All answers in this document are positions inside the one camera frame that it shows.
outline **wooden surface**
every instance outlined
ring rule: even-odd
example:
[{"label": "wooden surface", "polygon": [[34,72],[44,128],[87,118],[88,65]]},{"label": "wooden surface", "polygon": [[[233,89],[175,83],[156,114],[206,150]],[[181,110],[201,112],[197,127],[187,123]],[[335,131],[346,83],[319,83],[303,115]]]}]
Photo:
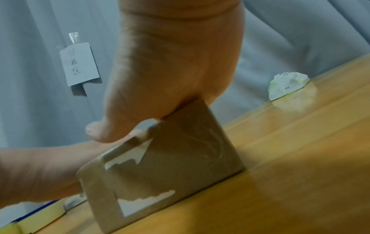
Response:
[{"label": "wooden surface", "polygon": [[[370,233],[370,57],[225,127],[248,171],[117,234]],[[100,234],[87,203],[39,234]]]}]

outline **brown box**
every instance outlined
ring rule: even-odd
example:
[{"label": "brown box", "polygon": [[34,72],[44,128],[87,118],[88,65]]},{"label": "brown box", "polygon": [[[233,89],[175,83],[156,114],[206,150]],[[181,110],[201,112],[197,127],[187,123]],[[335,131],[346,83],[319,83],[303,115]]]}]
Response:
[{"label": "brown box", "polygon": [[101,230],[111,233],[243,169],[208,106],[195,101],[77,175]]}]

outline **blue-gray fabric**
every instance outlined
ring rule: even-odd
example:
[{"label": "blue-gray fabric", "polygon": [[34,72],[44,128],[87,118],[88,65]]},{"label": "blue-gray fabric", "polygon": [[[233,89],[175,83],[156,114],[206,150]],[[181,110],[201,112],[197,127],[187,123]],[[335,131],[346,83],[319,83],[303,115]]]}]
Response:
[{"label": "blue-gray fabric", "polygon": [[[370,53],[369,0],[245,0],[246,30],[235,79],[213,105],[224,124],[268,100],[273,76],[314,77]],[[116,0],[2,0],[0,144],[9,148],[87,140],[102,117],[118,42]],[[89,42],[101,76],[67,87],[59,51],[68,33]],[[152,122],[139,126],[145,128]]]}]

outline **wooden table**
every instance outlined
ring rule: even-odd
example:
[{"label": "wooden table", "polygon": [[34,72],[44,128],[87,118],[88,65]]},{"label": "wooden table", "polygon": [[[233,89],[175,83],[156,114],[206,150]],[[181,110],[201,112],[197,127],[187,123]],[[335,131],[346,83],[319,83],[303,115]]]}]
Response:
[{"label": "wooden table", "polygon": [[[117,234],[370,233],[370,56],[225,126],[248,171]],[[39,234],[100,234],[88,203]]]}]

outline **crumpled paper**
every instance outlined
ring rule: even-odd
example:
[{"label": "crumpled paper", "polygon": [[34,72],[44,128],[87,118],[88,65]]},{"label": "crumpled paper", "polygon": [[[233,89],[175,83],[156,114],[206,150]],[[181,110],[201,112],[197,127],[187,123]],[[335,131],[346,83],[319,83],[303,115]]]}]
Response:
[{"label": "crumpled paper", "polygon": [[274,76],[269,86],[269,99],[275,100],[303,88],[309,82],[307,75],[299,72],[284,72]]}]

